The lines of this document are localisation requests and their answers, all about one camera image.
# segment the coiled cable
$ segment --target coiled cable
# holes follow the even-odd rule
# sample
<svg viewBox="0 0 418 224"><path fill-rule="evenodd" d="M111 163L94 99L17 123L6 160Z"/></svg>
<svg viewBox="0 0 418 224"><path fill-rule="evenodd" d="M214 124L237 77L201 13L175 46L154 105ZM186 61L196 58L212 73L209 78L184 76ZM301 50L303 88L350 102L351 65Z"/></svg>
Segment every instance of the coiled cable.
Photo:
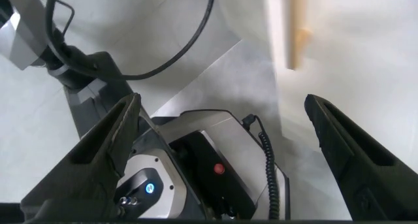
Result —
<svg viewBox="0 0 418 224"><path fill-rule="evenodd" d="M258 116L253 114L248 115L242 120L242 126L249 131L249 126L257 120L259 122L261 132L259 133L259 138L261 145L263 146L263 151L266 155L266 176L267 176L267 186L268 186L268 199L270 201L270 208L268 211L269 219L279 219L280 217L280 194L279 186L277 184L276 169L274 164L274 152L273 147L270 142L270 139L266 133L263 123Z"/></svg>

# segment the black cable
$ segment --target black cable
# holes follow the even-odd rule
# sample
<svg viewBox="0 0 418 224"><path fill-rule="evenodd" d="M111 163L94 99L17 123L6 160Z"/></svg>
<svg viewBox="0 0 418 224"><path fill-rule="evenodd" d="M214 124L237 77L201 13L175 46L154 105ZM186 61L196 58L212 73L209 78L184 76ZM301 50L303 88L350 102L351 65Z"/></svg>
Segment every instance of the black cable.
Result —
<svg viewBox="0 0 418 224"><path fill-rule="evenodd" d="M274 166L274 152L271 145L270 139L266 133L266 130L261 123L261 120L258 116L253 114L248 115L242 120L242 126L249 131L249 126L257 120L259 122L261 132L259 133L259 138L261 145L263 146L263 151L266 155L266 175L267 175L267 186L268 186L268 199L270 201L270 208L268 211L269 219L279 219L280 216L280 195L279 195L279 186L277 184L276 178L276 167Z"/></svg>
<svg viewBox="0 0 418 224"><path fill-rule="evenodd" d="M156 74L159 74L160 72L164 71L168 67L170 67L172 64L174 64L176 61L178 61L196 42L198 37L201 35L206 23L209 20L210 13L212 11L212 7L214 5L215 0L209 0L208 6L206 7L206 12L204 13L203 19L197 28L195 34L192 36L190 41L174 56L172 57L168 62L162 64L162 66L144 73L144 74L138 74L138 75L125 75L121 74L119 76L114 76L113 74L107 74L104 72L101 72L100 69L96 69L95 71L93 67L83 67L77 64L74 60L70 59L66 54L64 54L64 51L60 48L57 41L54 39L53 36L53 30L52 30L52 20L54 16L54 9L55 9L55 0L47 0L46 2L46 36L48 38L48 45L53 51L53 53L58 57L62 63L67 65L70 69L79 72L80 74L84 74L86 76L91 76L94 78L100 78L101 80L143 80L150 77L155 76Z"/></svg>
<svg viewBox="0 0 418 224"><path fill-rule="evenodd" d="M65 6L65 7L67 7L67 8L69 8L71 10L70 18L68 19L67 23L65 24L65 27L64 27L64 30L63 30L63 35L65 35L65 33L68 30L68 27L70 26L70 24L72 22L72 19L74 18L74 15L76 14L76 11L75 11L75 9L71 5L69 5L68 3L66 3L66 2L64 2L62 0L56 0L56 2L59 3L59 4L61 4L61 5L63 5L63 6Z"/></svg>

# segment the wooden stick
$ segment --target wooden stick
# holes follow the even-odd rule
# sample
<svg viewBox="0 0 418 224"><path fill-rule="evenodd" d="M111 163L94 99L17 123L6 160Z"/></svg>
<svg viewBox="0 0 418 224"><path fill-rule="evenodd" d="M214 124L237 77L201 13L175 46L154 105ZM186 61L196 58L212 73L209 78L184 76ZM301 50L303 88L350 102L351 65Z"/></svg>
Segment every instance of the wooden stick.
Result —
<svg viewBox="0 0 418 224"><path fill-rule="evenodd" d="M306 3L307 0L291 0L290 4L291 60L289 68L293 70L300 65L300 54L311 35L306 29Z"/></svg>

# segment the red button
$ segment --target red button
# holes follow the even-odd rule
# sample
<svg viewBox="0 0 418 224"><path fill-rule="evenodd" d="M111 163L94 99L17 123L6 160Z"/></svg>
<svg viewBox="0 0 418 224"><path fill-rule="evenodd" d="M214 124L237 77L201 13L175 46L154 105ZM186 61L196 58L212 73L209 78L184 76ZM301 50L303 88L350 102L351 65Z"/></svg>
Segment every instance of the red button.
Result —
<svg viewBox="0 0 418 224"><path fill-rule="evenodd" d="M214 171L216 174L221 175L225 172L225 167L222 164L217 163L214 167Z"/></svg>

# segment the blue light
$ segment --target blue light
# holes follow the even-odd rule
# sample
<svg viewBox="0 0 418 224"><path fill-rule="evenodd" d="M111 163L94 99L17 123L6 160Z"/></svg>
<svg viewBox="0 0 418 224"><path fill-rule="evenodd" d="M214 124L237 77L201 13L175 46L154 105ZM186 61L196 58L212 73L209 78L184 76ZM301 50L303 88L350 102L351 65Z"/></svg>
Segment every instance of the blue light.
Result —
<svg viewBox="0 0 418 224"><path fill-rule="evenodd" d="M145 191L148 193L148 194L152 194L153 192L154 192L154 184L148 184L146 187L145 187Z"/></svg>

